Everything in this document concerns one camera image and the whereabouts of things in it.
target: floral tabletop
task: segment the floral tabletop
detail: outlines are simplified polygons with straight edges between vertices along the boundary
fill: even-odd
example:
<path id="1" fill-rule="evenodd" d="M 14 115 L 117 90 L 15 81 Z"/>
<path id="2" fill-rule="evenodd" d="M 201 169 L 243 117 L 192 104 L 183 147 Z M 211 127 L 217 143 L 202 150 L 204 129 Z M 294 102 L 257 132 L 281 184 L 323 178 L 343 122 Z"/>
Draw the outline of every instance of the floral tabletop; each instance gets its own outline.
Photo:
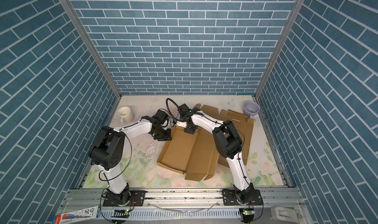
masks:
<path id="1" fill-rule="evenodd" d="M 129 106 L 133 101 L 136 105 L 135 99 L 127 96 L 127 101 L 122 97 L 120 106 Z M 185 96 L 186 101 L 193 101 L 190 99 L 195 97 L 196 103 L 216 106 L 219 109 L 231 109 L 241 112 L 240 105 L 246 100 L 252 100 L 251 96 L 206 96 L 206 100 L 202 99 L 204 96 Z M 137 121 L 140 116 L 138 110 L 135 113 L 134 121 Z M 113 118 L 110 126 L 115 127 L 119 116 Z M 283 185 L 281 175 L 279 174 L 277 165 L 272 155 L 267 137 L 262 127 L 258 115 L 254 116 L 254 128 L 249 148 L 248 161 L 246 165 L 246 172 L 251 179 L 253 185 Z M 228 167 L 217 165 L 214 177 L 200 182 L 185 180 L 185 175 L 179 174 L 157 165 L 157 158 L 164 146 L 163 141 L 156 141 L 149 134 L 140 135 L 131 140 L 132 143 L 132 156 L 129 167 L 122 174 L 125 180 L 129 183 L 130 187 L 217 187 L 217 186 L 232 186 L 233 177 L 231 170 Z M 120 161 L 121 170 L 128 163 L 130 158 L 130 145 L 125 141 L 122 159 Z M 92 166 L 88 176 L 84 182 L 83 188 L 105 188 L 107 183 L 99 179 L 100 170 L 96 165 Z M 102 179 L 105 179 L 103 173 L 100 174 Z"/>

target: blue tile wallpaper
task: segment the blue tile wallpaper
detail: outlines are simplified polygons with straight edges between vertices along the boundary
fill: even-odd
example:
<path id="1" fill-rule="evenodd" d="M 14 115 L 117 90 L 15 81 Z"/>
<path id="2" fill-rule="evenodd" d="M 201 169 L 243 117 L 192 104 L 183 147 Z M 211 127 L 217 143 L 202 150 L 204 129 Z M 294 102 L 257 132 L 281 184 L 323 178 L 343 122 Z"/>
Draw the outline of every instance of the blue tile wallpaper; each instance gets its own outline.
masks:
<path id="1" fill-rule="evenodd" d="M 253 94 L 294 0 L 71 0 L 123 94 Z"/>
<path id="2" fill-rule="evenodd" d="M 377 0 L 306 0 L 260 97 L 314 223 L 378 223 Z"/>
<path id="3" fill-rule="evenodd" d="M 0 0 L 0 223 L 47 223 L 113 91 L 58 0 Z"/>

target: cardboard flap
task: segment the cardboard flap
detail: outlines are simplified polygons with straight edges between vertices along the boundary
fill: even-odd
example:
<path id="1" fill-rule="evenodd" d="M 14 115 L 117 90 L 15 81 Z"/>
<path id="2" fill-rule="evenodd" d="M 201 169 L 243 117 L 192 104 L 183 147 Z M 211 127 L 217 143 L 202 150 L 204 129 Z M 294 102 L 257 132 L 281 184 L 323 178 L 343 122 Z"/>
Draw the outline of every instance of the cardboard flap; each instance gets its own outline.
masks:
<path id="1" fill-rule="evenodd" d="M 235 111 L 231 111 L 231 110 L 228 110 L 226 117 L 230 117 L 232 119 L 235 119 L 244 123 L 247 123 L 247 119 L 249 118 L 247 115 L 244 115 L 242 113 L 238 113 Z"/>
<path id="2" fill-rule="evenodd" d="M 194 134 L 188 134 L 184 132 L 183 127 L 175 126 L 172 140 L 166 142 L 158 163 L 183 174 L 197 136 L 198 130 Z"/>
<path id="3" fill-rule="evenodd" d="M 247 124 L 253 125 L 254 123 L 255 123 L 255 119 L 253 119 L 253 118 L 247 119 Z"/>
<path id="4" fill-rule="evenodd" d="M 222 110 L 220 111 L 220 115 L 225 117 L 225 116 L 227 115 L 227 110 L 222 109 Z"/>
<path id="5" fill-rule="evenodd" d="M 214 137 L 205 129 L 198 127 L 199 134 L 195 140 L 192 153 L 186 166 L 186 175 L 196 174 L 196 179 L 187 180 L 201 181 L 209 172 L 212 155 L 215 148 Z"/>
<path id="6" fill-rule="evenodd" d="M 214 146 L 214 151 L 213 151 L 213 154 L 212 154 L 212 157 L 211 157 L 209 172 L 208 172 L 208 175 L 205 177 L 204 180 L 208 180 L 215 175 L 215 169 L 217 168 L 218 158 L 219 158 L 219 152 L 218 152 L 217 148 Z"/>

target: gray plastic part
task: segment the gray plastic part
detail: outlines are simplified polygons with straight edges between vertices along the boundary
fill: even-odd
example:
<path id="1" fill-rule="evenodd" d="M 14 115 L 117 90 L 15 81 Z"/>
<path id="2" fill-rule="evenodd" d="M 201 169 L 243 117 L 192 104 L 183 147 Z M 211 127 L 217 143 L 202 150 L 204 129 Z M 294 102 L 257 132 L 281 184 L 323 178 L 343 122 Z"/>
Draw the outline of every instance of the gray plastic part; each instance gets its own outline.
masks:
<path id="1" fill-rule="evenodd" d="M 271 207 L 272 218 L 275 221 L 300 222 L 302 216 L 297 210 L 284 207 Z"/>

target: white robotic arm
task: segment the white robotic arm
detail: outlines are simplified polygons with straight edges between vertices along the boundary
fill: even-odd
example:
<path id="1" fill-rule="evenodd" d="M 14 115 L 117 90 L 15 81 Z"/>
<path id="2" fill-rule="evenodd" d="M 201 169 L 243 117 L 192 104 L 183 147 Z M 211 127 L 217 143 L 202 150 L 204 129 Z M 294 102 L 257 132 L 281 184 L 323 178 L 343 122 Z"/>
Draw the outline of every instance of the white robotic arm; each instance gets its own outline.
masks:
<path id="1" fill-rule="evenodd" d="M 207 130 L 210 133 L 213 133 L 214 129 L 217 127 L 221 127 L 224 125 L 224 121 L 217 120 L 215 118 L 212 118 L 202 111 L 197 111 L 199 114 L 194 114 L 191 116 L 192 122 L 196 126 L 200 126 L 203 129 Z M 226 160 L 228 162 L 228 165 L 230 166 L 231 173 L 234 178 L 234 185 L 239 190 L 245 190 L 249 187 L 249 184 L 251 183 L 251 180 L 247 177 L 245 166 L 243 164 L 242 158 L 242 152 L 238 152 L 233 159 L 226 157 Z"/>
<path id="2" fill-rule="evenodd" d="M 175 123 L 185 127 L 185 132 L 193 134 L 197 126 L 200 126 L 213 134 L 218 152 L 226 158 L 231 169 L 238 201 L 248 203 L 255 189 L 246 175 L 242 160 L 242 140 L 233 123 L 212 118 L 197 108 L 189 109 L 185 104 L 179 110 L 183 118 L 181 121 L 175 120 Z M 88 155 L 92 158 L 92 163 L 104 172 L 109 184 L 108 191 L 118 205 L 125 205 L 129 200 L 129 186 L 121 175 L 119 164 L 125 137 L 130 140 L 149 133 L 158 141 L 172 140 L 171 131 L 166 126 L 168 122 L 169 116 L 158 110 L 153 117 L 145 116 L 140 121 L 121 127 L 105 126 L 97 133 Z"/>

